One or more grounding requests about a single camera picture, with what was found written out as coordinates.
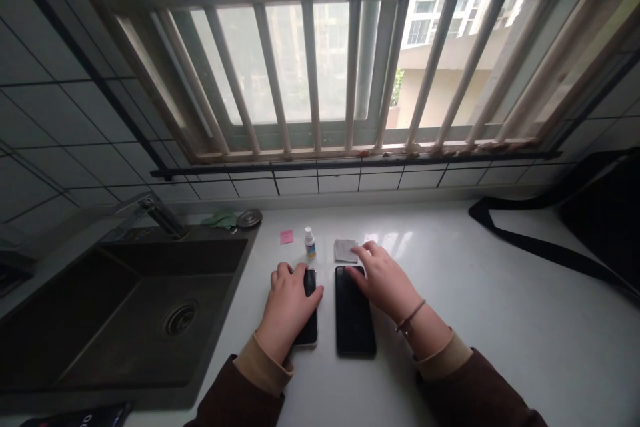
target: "green cloth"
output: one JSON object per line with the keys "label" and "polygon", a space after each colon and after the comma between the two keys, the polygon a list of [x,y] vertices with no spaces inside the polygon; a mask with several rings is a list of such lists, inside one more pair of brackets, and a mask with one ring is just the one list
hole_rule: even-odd
{"label": "green cloth", "polygon": [[224,210],[218,210],[211,217],[203,219],[200,224],[209,227],[220,227],[231,230],[236,226],[237,218],[235,213]]}

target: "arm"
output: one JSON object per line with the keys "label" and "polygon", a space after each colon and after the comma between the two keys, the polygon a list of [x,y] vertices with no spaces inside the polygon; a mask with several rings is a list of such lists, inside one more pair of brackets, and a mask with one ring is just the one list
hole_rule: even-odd
{"label": "arm", "polygon": [[[353,251],[367,277],[347,268],[371,302],[399,325],[422,297],[385,249],[367,242]],[[493,425],[544,427],[540,415],[477,350],[472,350],[427,304],[411,320],[407,341],[418,359],[422,392],[442,426]]]}
{"label": "arm", "polygon": [[185,427],[274,427],[293,376],[286,360],[293,341],[317,308],[324,291],[311,296],[303,285],[305,264],[285,262],[271,272],[271,290],[260,326],[238,357],[230,356],[206,393],[196,418]]}

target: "pink sticky note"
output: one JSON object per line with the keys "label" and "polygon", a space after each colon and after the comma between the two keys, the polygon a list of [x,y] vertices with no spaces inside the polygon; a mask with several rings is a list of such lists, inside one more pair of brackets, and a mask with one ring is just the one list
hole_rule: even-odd
{"label": "pink sticky note", "polygon": [[280,245],[293,242],[293,230],[283,230],[280,232]]}

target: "hand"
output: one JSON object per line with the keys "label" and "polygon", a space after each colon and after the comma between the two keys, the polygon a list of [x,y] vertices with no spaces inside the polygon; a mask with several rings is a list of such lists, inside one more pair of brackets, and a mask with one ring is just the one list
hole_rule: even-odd
{"label": "hand", "polygon": [[351,248],[362,260],[367,272],[347,267],[351,278],[371,303],[393,319],[396,324],[407,318],[422,300],[407,274],[387,251],[373,240]]}
{"label": "hand", "polygon": [[271,290],[255,337],[262,349],[279,364],[285,361],[293,341],[317,308],[325,289],[319,286],[309,297],[305,295],[307,267],[300,263],[292,271],[287,262],[280,262],[277,270],[271,272]]}

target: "faucet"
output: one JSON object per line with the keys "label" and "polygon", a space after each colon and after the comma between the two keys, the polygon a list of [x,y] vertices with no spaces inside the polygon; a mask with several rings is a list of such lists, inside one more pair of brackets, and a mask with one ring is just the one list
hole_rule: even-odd
{"label": "faucet", "polygon": [[111,210],[110,215],[118,214],[136,203],[138,208],[120,222],[116,228],[104,236],[101,242],[117,242],[121,240],[129,229],[147,214],[149,214],[149,217],[154,219],[162,230],[167,232],[172,239],[179,240],[187,235],[189,228],[184,226],[178,217],[169,210],[152,191],[140,193],[139,195],[116,205]]}

